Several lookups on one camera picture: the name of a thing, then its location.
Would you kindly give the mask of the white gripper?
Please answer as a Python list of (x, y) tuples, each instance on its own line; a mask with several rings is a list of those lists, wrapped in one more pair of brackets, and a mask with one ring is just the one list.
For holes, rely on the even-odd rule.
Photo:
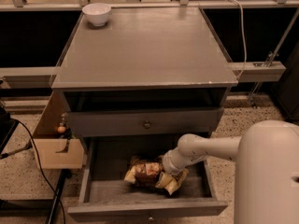
[(176, 148), (164, 154), (162, 164), (166, 173), (160, 172), (156, 189), (164, 189), (173, 179), (173, 175), (179, 174), (184, 168), (183, 157)]

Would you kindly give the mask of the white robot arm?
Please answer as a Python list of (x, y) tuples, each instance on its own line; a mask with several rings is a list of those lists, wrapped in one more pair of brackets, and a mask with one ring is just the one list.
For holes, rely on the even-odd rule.
[(184, 134), (163, 156), (171, 174), (206, 157), (235, 162), (234, 224), (299, 224), (299, 126), (265, 120), (240, 137)]

